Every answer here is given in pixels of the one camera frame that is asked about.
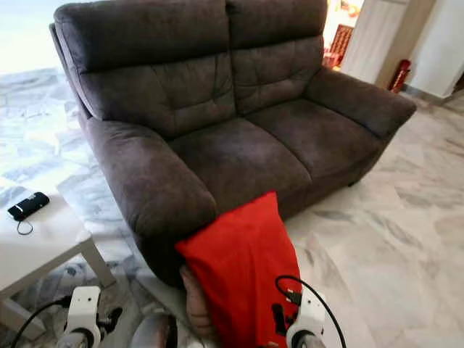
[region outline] marble floor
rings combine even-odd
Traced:
[[[448,101],[443,103],[443,107],[450,109],[451,111],[463,114],[464,113],[464,90],[453,94]]]
[[[416,102],[418,111],[362,181],[286,222],[302,277],[325,294],[348,347],[464,347],[464,114]],[[146,266],[77,112],[59,70],[1,77],[0,175],[57,186],[92,232],[118,278],[103,292],[105,307],[125,306],[103,347],[126,347],[144,313],[160,305],[135,278]],[[16,300],[33,309],[95,282],[76,259]],[[53,347],[64,316],[46,313],[49,332],[25,347]],[[11,339],[0,328],[0,347]],[[339,347],[329,322],[326,346]]]

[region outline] red decoration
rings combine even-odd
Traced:
[[[401,88],[405,84],[406,77],[411,71],[410,66],[411,61],[407,59],[403,59],[401,62],[399,62],[397,71],[395,72],[389,86],[390,91],[393,93],[399,93],[399,91],[401,91]]]
[[[202,285],[223,347],[286,347],[285,336],[276,333],[272,306],[281,305],[285,316],[298,308],[277,291],[274,280],[282,274],[299,277],[299,269],[276,193],[221,215],[176,249]],[[301,292],[294,282],[283,287]]]
[[[339,61],[336,65],[340,65],[345,53],[347,52],[349,40],[353,34],[353,28],[348,25],[339,24],[336,29],[335,38],[331,44],[331,53],[339,55]]]

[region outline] backrest cushion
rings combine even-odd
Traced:
[[[72,82],[94,117],[165,138],[233,117],[223,0],[68,4],[54,17]]]
[[[326,0],[227,0],[241,114],[299,98],[322,65]]]

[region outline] table top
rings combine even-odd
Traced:
[[[53,259],[91,238],[82,222],[56,189],[44,192],[50,202],[26,220],[33,226],[27,236],[7,210],[37,189],[15,186],[0,179],[0,292]],[[21,229],[29,229],[21,223]]]

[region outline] black device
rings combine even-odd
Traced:
[[[47,205],[50,199],[42,192],[36,192],[30,197],[23,199],[18,204],[8,209],[8,213],[16,220],[23,221],[43,206]]]

